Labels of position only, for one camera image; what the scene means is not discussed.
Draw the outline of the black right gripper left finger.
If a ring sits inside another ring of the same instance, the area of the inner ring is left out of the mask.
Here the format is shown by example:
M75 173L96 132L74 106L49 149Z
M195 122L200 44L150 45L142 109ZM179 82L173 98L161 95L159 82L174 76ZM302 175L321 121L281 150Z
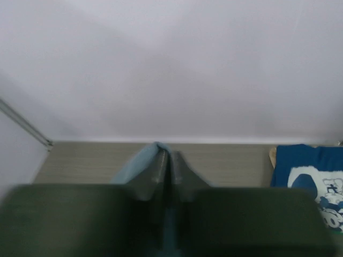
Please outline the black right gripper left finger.
M168 154L125 184L32 184L1 203L1 256L153 256Z

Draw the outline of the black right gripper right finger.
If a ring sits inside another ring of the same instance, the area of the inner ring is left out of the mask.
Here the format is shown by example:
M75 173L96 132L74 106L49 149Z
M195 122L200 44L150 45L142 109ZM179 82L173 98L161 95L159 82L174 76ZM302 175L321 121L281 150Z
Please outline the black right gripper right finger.
M303 190L215 187L179 152L170 157L176 245L182 256L335 256Z

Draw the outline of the grey-blue t shirt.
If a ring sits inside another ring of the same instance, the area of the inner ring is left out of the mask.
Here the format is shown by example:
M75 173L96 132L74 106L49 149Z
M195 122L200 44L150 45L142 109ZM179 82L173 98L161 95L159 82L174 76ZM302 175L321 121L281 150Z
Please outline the grey-blue t shirt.
M160 142L141 149L113 177L135 200L129 256L180 256L176 247L170 148Z

